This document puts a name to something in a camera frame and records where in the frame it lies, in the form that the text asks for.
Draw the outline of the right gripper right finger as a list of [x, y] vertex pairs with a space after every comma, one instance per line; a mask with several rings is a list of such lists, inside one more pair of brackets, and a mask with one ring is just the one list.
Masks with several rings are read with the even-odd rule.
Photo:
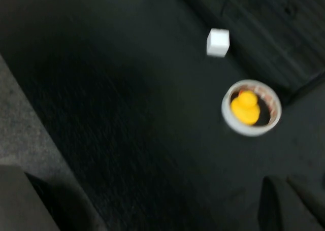
[[324, 189], [299, 175], [289, 175], [286, 181], [324, 229]]

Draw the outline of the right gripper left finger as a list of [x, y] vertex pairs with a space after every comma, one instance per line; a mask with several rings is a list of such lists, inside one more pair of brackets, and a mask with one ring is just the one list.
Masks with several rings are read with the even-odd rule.
[[312, 223], [296, 192], [278, 177], [264, 177], [261, 230], [311, 230]]

